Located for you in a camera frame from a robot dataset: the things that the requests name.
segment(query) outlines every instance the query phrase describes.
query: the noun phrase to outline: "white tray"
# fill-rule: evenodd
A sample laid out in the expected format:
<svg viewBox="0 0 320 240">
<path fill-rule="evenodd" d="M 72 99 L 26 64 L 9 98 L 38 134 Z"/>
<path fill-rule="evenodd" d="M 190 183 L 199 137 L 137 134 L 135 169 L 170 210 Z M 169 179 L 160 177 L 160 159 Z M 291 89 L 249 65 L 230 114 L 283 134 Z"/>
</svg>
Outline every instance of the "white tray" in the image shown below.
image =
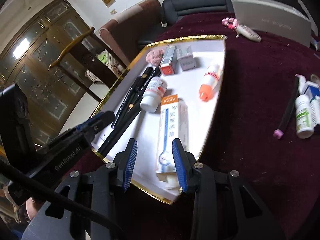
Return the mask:
<svg viewBox="0 0 320 240">
<path fill-rule="evenodd" d="M 226 36 L 223 35 L 191 36 L 156 42 L 146 46 L 129 65 L 130 71 L 119 86 L 111 95 L 106 96 L 108 100 L 103 106 L 100 105 L 101 110 L 103 112 L 111 110 L 114 113 L 118 111 L 133 81 L 147 67 L 145 58 L 149 51 L 155 47 L 165 49 L 169 43 L 175 43 L 177 47 L 191 46 L 197 68 L 183 72 L 177 65 L 175 75 L 162 75 L 161 78 L 168 83 L 166 95 L 178 94 L 178 97 L 183 99 L 188 106 L 189 152 L 193 153 L 196 159 L 199 159 L 214 117 L 222 77 L 215 88 L 215 95 L 210 101 L 202 102 L 198 92 L 206 68 L 212 62 L 224 68 L 225 39 Z M 129 139 L 135 138 L 138 142 L 138 155 L 133 170 L 132 183 L 158 200 L 173 203 L 180 194 L 180 189 L 164 189 L 166 182 L 159 181 L 155 173 L 159 120 L 160 107 L 154 114 L 141 111 L 109 152 L 107 159 L 112 161 L 118 152 L 125 150 Z M 111 127 L 108 126 L 96 136 L 92 142 L 95 150 L 99 149 L 111 131 Z"/>
</svg>

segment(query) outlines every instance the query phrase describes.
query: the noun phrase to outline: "white pill bottle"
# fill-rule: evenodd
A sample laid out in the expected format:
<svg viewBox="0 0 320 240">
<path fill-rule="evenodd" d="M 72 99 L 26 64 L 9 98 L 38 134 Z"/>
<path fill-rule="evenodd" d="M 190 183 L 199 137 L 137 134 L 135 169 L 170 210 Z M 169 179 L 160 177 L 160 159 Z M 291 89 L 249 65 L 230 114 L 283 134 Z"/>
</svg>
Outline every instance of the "white pill bottle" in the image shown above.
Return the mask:
<svg viewBox="0 0 320 240">
<path fill-rule="evenodd" d="M 143 93 L 143 99 L 140 103 L 141 109 L 149 113 L 154 113 L 161 103 L 167 87 L 168 84 L 165 80 L 159 77 L 153 77 L 146 91 Z"/>
<path fill-rule="evenodd" d="M 310 99 L 307 95 L 296 99 L 297 136 L 301 139 L 309 138 L 314 132 L 311 118 Z"/>
</svg>

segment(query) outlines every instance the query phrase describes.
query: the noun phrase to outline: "gold tray rim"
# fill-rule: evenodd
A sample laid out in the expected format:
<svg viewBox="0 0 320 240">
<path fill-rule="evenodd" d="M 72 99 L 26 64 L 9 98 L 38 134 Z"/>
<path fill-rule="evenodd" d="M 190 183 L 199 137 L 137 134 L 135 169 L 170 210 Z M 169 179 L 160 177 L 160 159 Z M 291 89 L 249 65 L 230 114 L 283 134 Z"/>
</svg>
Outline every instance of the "gold tray rim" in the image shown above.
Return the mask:
<svg viewBox="0 0 320 240">
<path fill-rule="evenodd" d="M 169 43 L 179 43 L 179 42 L 189 42 L 189 41 L 199 41 L 199 40 L 226 40 L 228 37 L 226 35 L 221 35 L 221 34 L 211 34 L 211 35 L 195 35 L 195 36 L 186 36 L 186 37 L 180 37 L 180 38 L 175 38 L 175 39 L 168 39 L 168 40 L 163 40 L 163 41 L 157 41 L 157 42 L 153 42 L 151 44 L 148 44 L 147 46 L 145 46 L 140 53 L 134 58 L 134 60 L 132 60 L 132 62 L 128 65 L 128 67 L 124 70 L 124 72 L 121 74 L 121 76 L 117 79 L 117 81 L 114 83 L 114 85 L 110 88 L 110 90 L 108 91 L 108 93 L 104 96 L 104 98 L 101 100 L 101 102 L 98 104 L 98 106 L 96 107 L 96 109 L 93 111 L 92 115 L 90 118 L 94 117 L 96 114 L 98 114 L 103 106 L 105 105 L 105 103 L 109 100 L 110 96 L 112 95 L 112 93 L 116 90 L 116 88 L 118 87 L 118 85 L 120 84 L 120 82 L 123 80 L 123 78 L 126 76 L 126 74 L 130 71 L 130 69 L 133 68 L 133 66 L 138 62 L 139 59 L 141 59 L 141 57 L 144 55 L 145 51 L 150 49 L 150 48 L 156 48 L 158 46 L 162 46 L 162 45 L 166 45 Z M 110 162 L 110 160 L 108 160 L 107 158 L 103 158 L 103 156 L 99 153 L 97 153 L 94 149 L 92 149 L 92 151 L 94 152 L 95 155 L 97 155 L 99 158 L 101 158 L 105 163 Z M 180 196 L 181 192 L 182 192 L 182 188 L 179 189 L 179 195 L 177 196 L 177 198 L 173 201 L 170 199 L 167 199 L 153 191 L 151 191 L 150 189 L 146 188 L 145 186 L 141 185 L 140 183 L 138 183 L 135 180 L 131 180 L 131 183 L 133 185 L 135 185 L 138 189 L 142 190 L 143 192 L 145 192 L 146 194 L 148 194 L 149 196 L 165 203 L 165 204 L 173 204 L 177 198 Z"/>
</svg>

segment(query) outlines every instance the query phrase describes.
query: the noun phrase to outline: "red and white box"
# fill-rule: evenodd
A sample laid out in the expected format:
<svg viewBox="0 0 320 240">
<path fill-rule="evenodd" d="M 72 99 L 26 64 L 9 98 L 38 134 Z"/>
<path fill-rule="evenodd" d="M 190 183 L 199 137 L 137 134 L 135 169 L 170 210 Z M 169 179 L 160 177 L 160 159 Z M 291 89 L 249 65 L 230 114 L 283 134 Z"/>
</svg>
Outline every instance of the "red and white box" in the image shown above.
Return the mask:
<svg viewBox="0 0 320 240">
<path fill-rule="evenodd" d="M 173 75 L 177 68 L 176 45 L 168 45 L 160 63 L 161 73 L 165 76 Z"/>
</svg>

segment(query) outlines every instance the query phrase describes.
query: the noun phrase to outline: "pink hair tie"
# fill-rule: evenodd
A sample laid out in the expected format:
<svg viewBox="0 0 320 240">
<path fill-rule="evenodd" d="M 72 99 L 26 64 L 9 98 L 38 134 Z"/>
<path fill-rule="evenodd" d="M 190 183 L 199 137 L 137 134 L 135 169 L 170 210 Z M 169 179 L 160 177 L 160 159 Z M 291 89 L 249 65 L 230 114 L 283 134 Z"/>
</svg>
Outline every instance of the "pink hair tie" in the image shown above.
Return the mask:
<svg viewBox="0 0 320 240">
<path fill-rule="evenodd" d="M 234 30 L 239 24 L 238 24 L 238 20 L 236 18 L 224 18 L 222 19 L 222 25 L 228 27 L 231 30 Z"/>
</svg>

